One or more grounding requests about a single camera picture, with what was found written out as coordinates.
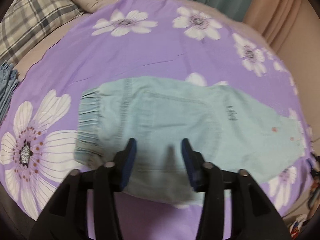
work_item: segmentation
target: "purple floral sheet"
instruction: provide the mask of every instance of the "purple floral sheet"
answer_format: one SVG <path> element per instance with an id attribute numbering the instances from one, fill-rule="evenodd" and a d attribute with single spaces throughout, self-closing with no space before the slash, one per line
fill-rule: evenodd
<path id="1" fill-rule="evenodd" d="M 175 0 L 120 0 L 92 14 L 33 65 L 0 129 L 0 181 L 33 219 L 71 169 L 82 92 L 139 76 L 230 85 L 300 121 L 305 151 L 261 187 L 281 215 L 310 185 L 310 145 L 297 88 L 281 60 L 209 15 Z M 94 238 L 92 192 L 89 236 Z M 124 239 L 194 239 L 201 206 L 116 195 Z M 230 236 L 226 200 L 225 238 Z"/>

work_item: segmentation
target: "plaid cushion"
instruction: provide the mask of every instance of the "plaid cushion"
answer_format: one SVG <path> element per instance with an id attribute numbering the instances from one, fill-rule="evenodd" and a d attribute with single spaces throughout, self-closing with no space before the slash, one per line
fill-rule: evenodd
<path id="1" fill-rule="evenodd" d="M 0 59 L 18 63 L 37 43 L 82 11 L 71 0 L 20 0 L 0 23 Z"/>

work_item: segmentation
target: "folded denim clothing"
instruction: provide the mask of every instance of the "folded denim clothing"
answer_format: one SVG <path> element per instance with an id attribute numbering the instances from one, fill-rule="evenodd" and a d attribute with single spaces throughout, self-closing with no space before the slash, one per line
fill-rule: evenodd
<path id="1" fill-rule="evenodd" d="M 8 112 L 13 91 L 19 84 L 18 71 L 12 70 L 13 64 L 4 61 L 0 66 L 0 124 Z"/>
<path id="2" fill-rule="evenodd" d="M 125 192 L 171 204 L 202 204 L 192 192 L 181 155 L 195 151 L 221 169 L 247 169 L 259 182 L 275 177 L 303 153 L 298 122 L 229 86 L 140 77 L 83 93 L 75 159 L 97 168 L 128 139 L 137 155 Z"/>

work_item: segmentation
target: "stack of folded clothes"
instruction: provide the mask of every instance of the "stack of folded clothes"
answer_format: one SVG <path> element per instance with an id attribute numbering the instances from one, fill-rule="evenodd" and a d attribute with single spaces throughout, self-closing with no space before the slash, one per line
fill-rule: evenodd
<path id="1" fill-rule="evenodd" d="M 4 61 L 0 66 L 0 124 L 9 109 L 11 96 L 19 84 L 18 71 L 12 70 L 13 67 L 14 65 L 8 64 L 7 61 Z"/>

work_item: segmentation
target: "metal bolt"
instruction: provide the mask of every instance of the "metal bolt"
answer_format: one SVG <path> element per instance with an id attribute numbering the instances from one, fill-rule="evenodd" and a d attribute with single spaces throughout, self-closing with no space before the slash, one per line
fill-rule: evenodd
<path id="1" fill-rule="evenodd" d="M 206 169 L 212 169 L 213 168 L 213 164 L 210 162 L 205 162 L 202 164 L 202 166 Z"/>
<path id="2" fill-rule="evenodd" d="M 112 168 L 113 166 L 115 166 L 116 164 L 114 162 L 106 162 L 106 164 L 104 165 L 106 168 Z"/>
<path id="3" fill-rule="evenodd" d="M 71 176 L 76 176 L 80 174 L 80 171 L 78 169 L 73 169 L 72 171 L 70 171 L 69 173 Z"/>
<path id="4" fill-rule="evenodd" d="M 246 170 L 239 170 L 239 174 L 243 177 L 246 177 L 249 175 L 249 173 Z"/>

